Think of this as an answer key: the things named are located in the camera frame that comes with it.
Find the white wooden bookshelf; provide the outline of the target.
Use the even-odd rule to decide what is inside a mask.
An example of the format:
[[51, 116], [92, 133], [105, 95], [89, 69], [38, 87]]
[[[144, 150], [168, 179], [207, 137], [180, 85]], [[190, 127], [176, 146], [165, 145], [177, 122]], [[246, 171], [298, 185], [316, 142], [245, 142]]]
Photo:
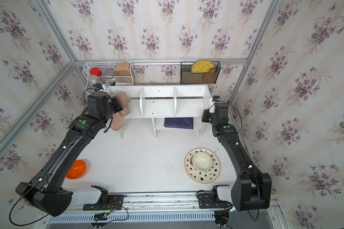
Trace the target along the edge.
[[130, 112], [124, 119], [147, 119], [153, 125], [154, 136], [164, 127], [165, 118], [192, 117], [194, 130], [202, 137], [205, 123], [203, 111], [210, 107], [210, 91], [206, 85], [121, 85], [107, 89], [109, 95], [125, 92], [131, 99]]

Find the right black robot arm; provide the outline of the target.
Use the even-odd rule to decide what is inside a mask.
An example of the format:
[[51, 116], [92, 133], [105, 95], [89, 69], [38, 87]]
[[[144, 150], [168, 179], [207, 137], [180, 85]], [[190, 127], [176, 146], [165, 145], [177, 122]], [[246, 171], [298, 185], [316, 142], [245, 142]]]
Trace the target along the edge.
[[226, 150], [237, 175], [232, 186], [213, 186], [213, 205], [222, 208], [228, 204], [237, 211], [268, 209], [272, 188], [270, 175], [260, 171], [242, 146], [239, 131], [229, 123], [229, 104], [215, 102], [213, 107], [213, 112], [203, 111], [202, 121], [212, 125], [213, 136]]

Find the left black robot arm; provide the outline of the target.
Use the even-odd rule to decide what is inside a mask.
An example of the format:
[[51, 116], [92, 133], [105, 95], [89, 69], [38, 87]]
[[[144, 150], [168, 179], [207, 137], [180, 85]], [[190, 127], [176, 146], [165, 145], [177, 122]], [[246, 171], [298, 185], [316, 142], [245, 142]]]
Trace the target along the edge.
[[15, 189], [30, 205], [53, 217], [70, 206], [73, 193], [63, 189], [62, 184], [77, 157], [112, 116], [123, 110], [120, 100], [105, 91], [95, 91], [87, 100], [88, 106], [70, 124], [64, 140], [49, 161], [30, 182], [21, 182]]

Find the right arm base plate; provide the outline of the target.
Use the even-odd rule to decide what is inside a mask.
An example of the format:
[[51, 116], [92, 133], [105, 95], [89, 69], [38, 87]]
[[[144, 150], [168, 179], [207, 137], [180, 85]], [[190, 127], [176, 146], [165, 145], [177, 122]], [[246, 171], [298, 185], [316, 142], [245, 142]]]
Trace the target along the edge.
[[230, 210], [233, 208], [233, 204], [227, 201], [220, 201], [214, 198], [211, 192], [200, 190], [196, 193], [198, 200], [198, 206], [200, 209], [224, 209]]

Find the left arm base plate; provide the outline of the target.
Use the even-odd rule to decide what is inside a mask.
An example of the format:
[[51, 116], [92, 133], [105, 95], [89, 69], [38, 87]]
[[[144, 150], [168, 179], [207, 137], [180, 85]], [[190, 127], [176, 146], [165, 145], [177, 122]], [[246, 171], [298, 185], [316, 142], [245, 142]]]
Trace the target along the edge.
[[86, 204], [83, 206], [83, 211], [108, 211], [121, 210], [123, 205], [124, 195], [108, 195], [106, 201], [100, 200], [96, 204]]

